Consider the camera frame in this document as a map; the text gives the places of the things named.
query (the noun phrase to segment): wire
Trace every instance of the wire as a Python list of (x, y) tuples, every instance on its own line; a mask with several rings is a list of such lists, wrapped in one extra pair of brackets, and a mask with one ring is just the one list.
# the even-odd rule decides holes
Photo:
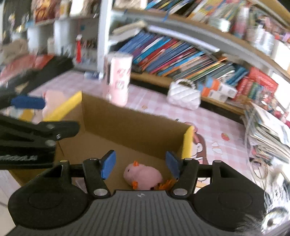
[(5, 204), (5, 203), (3, 203), (3, 202), (0, 202), (0, 206), (3, 206), (3, 207), (5, 207), (5, 208), (8, 208), (8, 205)]
[[(253, 119), (254, 119), (255, 113), (256, 113), (256, 110), (253, 109), (253, 111), (252, 111), (252, 113), (251, 113), (251, 115), (250, 115), (250, 117), (249, 117), (249, 119), (248, 119), (248, 121), (247, 121), (246, 132), (245, 132), (245, 139), (244, 139), (244, 147), (245, 147), (245, 150), (246, 150), (246, 152), (247, 152), (247, 160), (246, 160), (246, 161), (247, 161), (247, 166), (250, 167), (251, 174), (252, 174), (252, 176), (253, 176), (253, 179), (254, 179), (255, 183), (257, 184), (257, 182), (256, 182), (256, 178), (255, 178), (255, 176), (256, 176), (256, 177), (258, 178), (257, 180), (258, 180), (259, 182), (262, 182), (263, 187), (264, 187), (264, 190), (266, 190), (266, 186), (265, 186), (265, 183), (264, 183), (263, 180), (266, 180), (266, 178), (267, 178), (267, 176), (268, 176), (268, 173), (269, 173), (268, 166), (267, 166), (267, 164), (266, 164), (263, 160), (261, 160), (261, 159), (257, 159), (257, 158), (255, 158), (254, 160), (250, 161), (249, 153), (248, 153), (249, 130), (250, 130), (251, 123), (252, 123), (252, 121), (253, 121)], [(264, 173), (265, 173), (263, 177), (262, 177), (261, 172), (260, 172), (261, 177), (259, 177), (259, 176), (257, 175), (257, 173), (254, 171), (254, 169), (253, 169), (253, 164), (254, 164), (255, 162), (258, 162), (258, 163), (261, 164), (261, 166), (263, 167), (263, 169), (264, 169)]]

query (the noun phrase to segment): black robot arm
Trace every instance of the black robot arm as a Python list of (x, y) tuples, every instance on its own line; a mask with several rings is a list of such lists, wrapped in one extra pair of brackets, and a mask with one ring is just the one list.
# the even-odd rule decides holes
[(75, 121), (32, 124), (0, 115), (0, 169), (52, 167), (56, 141), (78, 132)]

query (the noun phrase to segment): cardboard box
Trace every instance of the cardboard box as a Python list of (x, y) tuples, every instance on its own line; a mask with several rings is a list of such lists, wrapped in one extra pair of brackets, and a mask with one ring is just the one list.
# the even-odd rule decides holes
[[(165, 153), (173, 151), (182, 159), (191, 156), (192, 126), (120, 108), (81, 92), (45, 119), (56, 120), (76, 120), (81, 125), (75, 137), (58, 142), (56, 162), (66, 159), (70, 164), (79, 164), (88, 158), (102, 158), (111, 149), (116, 151), (116, 165), (105, 181), (111, 192), (132, 189), (123, 179), (123, 173), (135, 160), (158, 169), (164, 180), (168, 180), (171, 174), (165, 164)], [(13, 170), (20, 184), (33, 178), (37, 171)]]

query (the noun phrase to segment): floor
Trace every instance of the floor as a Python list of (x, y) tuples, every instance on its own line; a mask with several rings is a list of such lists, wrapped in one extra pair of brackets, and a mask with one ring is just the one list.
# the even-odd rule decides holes
[[(10, 175), (8, 171), (0, 171), (0, 202), (8, 204), (8, 199), (20, 185)], [(0, 204), (0, 236), (9, 233), (15, 227), (8, 209)]]

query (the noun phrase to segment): sticker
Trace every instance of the sticker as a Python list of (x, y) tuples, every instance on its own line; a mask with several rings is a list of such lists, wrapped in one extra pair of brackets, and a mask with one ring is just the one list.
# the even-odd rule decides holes
[(221, 137), (222, 137), (222, 139), (225, 140), (225, 141), (230, 141), (229, 136), (228, 136), (227, 134), (225, 134), (225, 133), (222, 133), (222, 134), (221, 134)]

